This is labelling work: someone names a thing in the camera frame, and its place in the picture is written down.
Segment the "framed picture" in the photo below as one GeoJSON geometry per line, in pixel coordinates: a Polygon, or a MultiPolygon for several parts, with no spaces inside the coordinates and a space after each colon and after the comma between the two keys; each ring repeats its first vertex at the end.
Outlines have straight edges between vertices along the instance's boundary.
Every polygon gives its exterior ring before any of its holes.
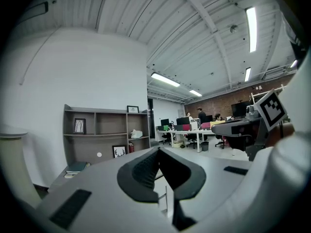
{"type": "Polygon", "coordinates": [[[126,145],[112,146],[113,155],[115,158],[126,154],[126,145]]]}
{"type": "Polygon", "coordinates": [[[138,108],[138,106],[128,105],[127,106],[127,112],[128,113],[139,113],[139,108],[138,108]]]}
{"type": "Polygon", "coordinates": [[[74,119],[74,134],[85,134],[86,133],[86,119],[85,118],[75,118],[74,119]]]}

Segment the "white wall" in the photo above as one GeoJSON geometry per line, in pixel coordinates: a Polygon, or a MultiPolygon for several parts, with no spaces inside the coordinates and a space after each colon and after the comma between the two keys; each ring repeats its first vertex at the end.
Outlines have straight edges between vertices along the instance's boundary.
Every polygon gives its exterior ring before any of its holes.
{"type": "Polygon", "coordinates": [[[147,109],[146,46],[128,38],[60,28],[11,42],[0,63],[0,123],[25,128],[24,155],[33,183],[50,186],[66,166],[64,104],[147,109]]]}
{"type": "Polygon", "coordinates": [[[174,121],[178,116],[178,110],[185,111],[185,107],[178,103],[153,99],[155,127],[161,125],[161,120],[169,119],[174,121]]]}

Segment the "white bag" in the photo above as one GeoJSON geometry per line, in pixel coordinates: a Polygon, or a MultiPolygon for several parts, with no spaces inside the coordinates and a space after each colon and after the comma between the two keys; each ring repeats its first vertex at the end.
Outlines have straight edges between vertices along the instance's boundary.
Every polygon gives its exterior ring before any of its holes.
{"type": "Polygon", "coordinates": [[[139,130],[133,130],[131,134],[132,134],[131,136],[132,139],[142,137],[142,131],[139,131],[139,130]]]}

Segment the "trash can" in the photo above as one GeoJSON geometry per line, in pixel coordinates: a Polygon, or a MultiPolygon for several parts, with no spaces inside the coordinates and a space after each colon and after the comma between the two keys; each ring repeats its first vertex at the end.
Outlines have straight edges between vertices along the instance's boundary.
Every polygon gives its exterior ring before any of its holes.
{"type": "Polygon", "coordinates": [[[201,146],[202,146],[202,151],[208,151],[208,142],[202,142],[201,146]]]}

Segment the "shelf unit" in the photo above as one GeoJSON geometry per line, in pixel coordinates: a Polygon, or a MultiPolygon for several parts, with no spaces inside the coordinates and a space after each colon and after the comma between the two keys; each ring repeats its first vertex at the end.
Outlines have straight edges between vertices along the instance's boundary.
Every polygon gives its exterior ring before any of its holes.
{"type": "Polygon", "coordinates": [[[113,159],[112,146],[126,145],[134,141],[135,151],[150,148],[147,113],[127,113],[126,110],[106,110],[70,107],[65,104],[63,117],[63,141],[67,164],[86,161],[96,164],[113,159]],[[74,119],[85,118],[86,134],[74,134],[74,119]],[[140,130],[143,136],[131,139],[131,132],[140,130]]]}
{"type": "MultiPolygon", "coordinates": [[[[281,84],[281,87],[279,87],[279,88],[277,88],[277,89],[274,89],[274,90],[276,91],[277,94],[279,94],[281,91],[284,90],[285,87],[286,87],[286,86],[283,86],[283,85],[281,84]]],[[[253,100],[254,104],[255,104],[256,102],[258,102],[258,101],[259,101],[264,95],[266,95],[268,92],[269,92],[269,91],[261,92],[261,93],[258,93],[258,94],[253,94],[253,93],[251,93],[252,100],[253,100]]]]}

